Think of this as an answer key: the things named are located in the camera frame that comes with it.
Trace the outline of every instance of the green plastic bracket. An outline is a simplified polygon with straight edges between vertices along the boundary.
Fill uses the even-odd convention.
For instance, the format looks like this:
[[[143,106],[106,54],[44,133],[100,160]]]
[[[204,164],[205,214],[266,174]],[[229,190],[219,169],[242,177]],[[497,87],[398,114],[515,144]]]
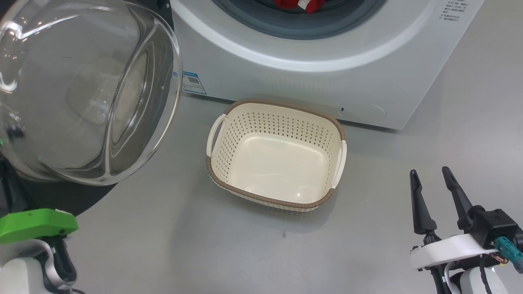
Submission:
[[[10,213],[0,219],[0,244],[68,235],[78,230],[74,215],[42,208]]]

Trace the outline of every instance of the washing machine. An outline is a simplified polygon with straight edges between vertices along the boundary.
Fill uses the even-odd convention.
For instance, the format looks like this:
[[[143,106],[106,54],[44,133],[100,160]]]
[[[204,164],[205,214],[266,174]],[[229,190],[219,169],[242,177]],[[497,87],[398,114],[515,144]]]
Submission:
[[[183,90],[402,129],[483,0],[171,0]]]

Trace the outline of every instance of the red clothing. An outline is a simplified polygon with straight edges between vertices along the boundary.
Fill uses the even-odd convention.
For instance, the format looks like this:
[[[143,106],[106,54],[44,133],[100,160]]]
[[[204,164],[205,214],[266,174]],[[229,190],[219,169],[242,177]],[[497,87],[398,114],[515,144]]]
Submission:
[[[278,7],[283,9],[293,9],[298,6],[299,0],[274,0]],[[309,14],[314,13],[318,8],[322,7],[325,4],[325,0],[310,0],[307,4],[305,11]]]

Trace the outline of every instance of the grey floor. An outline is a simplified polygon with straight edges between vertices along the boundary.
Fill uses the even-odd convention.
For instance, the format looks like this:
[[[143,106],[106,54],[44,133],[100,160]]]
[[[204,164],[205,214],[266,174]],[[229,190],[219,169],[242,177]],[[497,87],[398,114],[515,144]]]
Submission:
[[[473,204],[523,224],[523,4],[487,0],[402,131],[345,126],[336,196],[306,216],[217,187],[208,131],[226,104],[183,97],[158,153],[78,217],[77,288],[102,293],[435,293],[410,268],[408,172],[442,238],[459,234],[441,167]],[[510,293],[523,276],[498,269]]]

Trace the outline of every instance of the laundry basket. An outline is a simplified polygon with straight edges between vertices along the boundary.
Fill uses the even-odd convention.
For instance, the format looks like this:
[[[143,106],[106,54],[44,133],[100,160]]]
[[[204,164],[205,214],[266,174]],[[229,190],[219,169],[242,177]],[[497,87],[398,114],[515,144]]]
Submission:
[[[307,212],[332,196],[346,154],[336,119],[289,104],[241,100],[212,126],[207,169],[217,185],[242,198]]]

